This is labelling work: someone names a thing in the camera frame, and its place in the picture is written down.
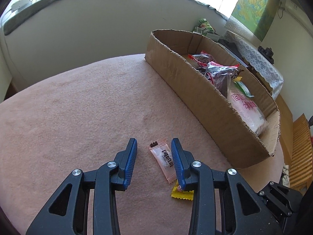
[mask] food package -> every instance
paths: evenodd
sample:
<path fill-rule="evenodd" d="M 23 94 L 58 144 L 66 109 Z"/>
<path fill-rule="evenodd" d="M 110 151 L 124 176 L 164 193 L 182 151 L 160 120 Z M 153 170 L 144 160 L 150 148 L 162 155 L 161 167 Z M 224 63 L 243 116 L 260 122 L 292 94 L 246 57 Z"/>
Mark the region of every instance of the food package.
<path fill-rule="evenodd" d="M 205 30 L 207 30 L 209 33 L 215 33 L 215 30 L 205 18 L 199 19 L 199 26 L 202 29 L 204 28 Z"/>
<path fill-rule="evenodd" d="M 193 200 L 193 191 L 183 191 L 181 186 L 178 184 L 176 180 L 176 184 L 173 187 L 171 197 L 183 199 L 183 200 Z"/>
<path fill-rule="evenodd" d="M 216 62 L 214 57 L 204 50 L 201 51 L 200 55 L 188 55 L 188 57 L 194 61 L 194 68 L 197 67 L 207 67 L 209 62 Z"/>
<path fill-rule="evenodd" d="M 245 96 L 235 85 L 230 84 L 228 101 L 241 116 L 249 128 L 259 136 L 267 127 L 268 122 L 254 101 Z"/>
<path fill-rule="evenodd" d="M 236 78 L 240 70 L 236 66 L 222 66 L 216 62 L 209 62 L 205 71 L 205 77 L 220 91 L 220 93 L 228 98 L 231 80 Z"/>
<path fill-rule="evenodd" d="M 209 30 L 207 30 L 205 28 L 198 27 L 198 26 L 194 27 L 193 32 L 202 34 L 203 36 L 206 36 L 215 42 L 217 42 L 219 40 L 219 37 L 220 37 L 217 33 L 210 33 Z"/>
<path fill-rule="evenodd" d="M 161 143 L 153 142 L 149 147 L 151 153 L 156 158 L 161 167 L 164 176 L 169 183 L 176 179 L 176 171 L 174 168 L 173 157 L 167 142 L 164 140 Z"/>

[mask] red snack bag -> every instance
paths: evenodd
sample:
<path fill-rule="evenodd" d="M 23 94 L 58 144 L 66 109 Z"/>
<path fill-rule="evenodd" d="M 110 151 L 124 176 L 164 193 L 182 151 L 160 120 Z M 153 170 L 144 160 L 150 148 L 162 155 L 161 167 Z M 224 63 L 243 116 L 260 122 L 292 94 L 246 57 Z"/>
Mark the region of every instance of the red snack bag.
<path fill-rule="evenodd" d="M 216 62 L 209 62 L 205 71 L 205 77 L 227 98 L 231 79 L 238 76 L 238 65 L 223 66 Z"/>
<path fill-rule="evenodd" d="M 195 61 L 194 67 L 206 67 L 209 62 L 215 62 L 215 59 L 204 50 L 201 51 L 200 55 L 188 55 L 188 57 Z"/>

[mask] lace tablecloth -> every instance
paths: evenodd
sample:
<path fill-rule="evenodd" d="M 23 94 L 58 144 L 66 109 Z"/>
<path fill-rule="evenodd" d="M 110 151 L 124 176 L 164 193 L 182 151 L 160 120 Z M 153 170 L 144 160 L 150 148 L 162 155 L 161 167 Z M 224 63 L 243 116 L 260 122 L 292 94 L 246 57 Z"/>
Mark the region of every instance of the lace tablecloth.
<path fill-rule="evenodd" d="M 221 39 L 229 43 L 235 43 L 240 54 L 255 68 L 257 72 L 268 82 L 273 89 L 272 97 L 276 99 L 284 83 L 281 73 L 261 55 L 256 47 L 247 43 L 240 36 L 227 31 Z"/>

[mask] pink snack package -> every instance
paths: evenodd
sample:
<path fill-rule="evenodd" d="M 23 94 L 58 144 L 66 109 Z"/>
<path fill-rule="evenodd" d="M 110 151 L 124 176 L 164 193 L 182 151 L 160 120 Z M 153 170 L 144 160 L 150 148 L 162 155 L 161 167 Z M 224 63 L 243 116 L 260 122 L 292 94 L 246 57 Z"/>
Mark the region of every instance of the pink snack package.
<path fill-rule="evenodd" d="M 254 101 L 245 96 L 232 82 L 228 101 L 239 113 L 242 120 L 259 136 L 267 127 L 268 121 Z"/>
<path fill-rule="evenodd" d="M 151 143 L 149 149 L 159 163 L 168 183 L 173 182 L 176 179 L 176 171 L 174 168 L 172 153 L 167 142 L 162 141 L 161 143 Z"/>

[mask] snack packet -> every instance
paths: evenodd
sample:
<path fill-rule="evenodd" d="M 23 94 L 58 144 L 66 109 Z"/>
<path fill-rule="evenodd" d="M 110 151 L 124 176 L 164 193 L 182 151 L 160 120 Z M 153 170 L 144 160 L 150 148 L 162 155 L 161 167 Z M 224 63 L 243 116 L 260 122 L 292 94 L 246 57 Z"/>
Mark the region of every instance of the snack packet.
<path fill-rule="evenodd" d="M 205 18 L 199 19 L 199 26 L 206 29 L 209 33 L 215 33 L 215 30 Z"/>
<path fill-rule="evenodd" d="M 172 190 L 171 197 L 192 201 L 193 191 L 183 191 L 180 185 L 178 184 L 178 181 L 176 180 L 176 184 L 174 185 L 174 188 Z"/>
<path fill-rule="evenodd" d="M 149 149 L 159 163 L 168 183 L 173 182 L 176 179 L 176 171 L 174 168 L 172 153 L 167 142 L 153 142 L 150 144 Z"/>
<path fill-rule="evenodd" d="M 268 122 L 254 101 L 246 97 L 235 85 L 230 85 L 228 101 L 239 113 L 242 120 L 259 136 L 267 127 Z"/>
<path fill-rule="evenodd" d="M 238 65 L 222 66 L 216 62 L 209 62 L 205 71 L 205 77 L 220 91 L 220 93 L 228 98 L 231 80 L 236 78 L 240 70 Z"/>
<path fill-rule="evenodd" d="M 235 83 L 235 85 L 237 86 L 237 88 L 242 92 L 242 93 L 244 93 L 245 94 L 245 96 L 247 96 L 247 97 L 254 97 L 251 93 L 250 93 L 250 91 L 249 91 L 249 89 L 246 87 L 246 85 L 243 83 L 243 82 L 241 82 L 240 80 L 238 80 L 238 81 L 234 81 L 234 83 Z"/>
<path fill-rule="evenodd" d="M 215 62 L 215 59 L 212 55 L 206 53 L 204 50 L 201 51 L 200 55 L 188 55 L 188 57 L 195 61 L 193 64 L 195 68 L 197 67 L 207 67 L 209 62 Z"/>

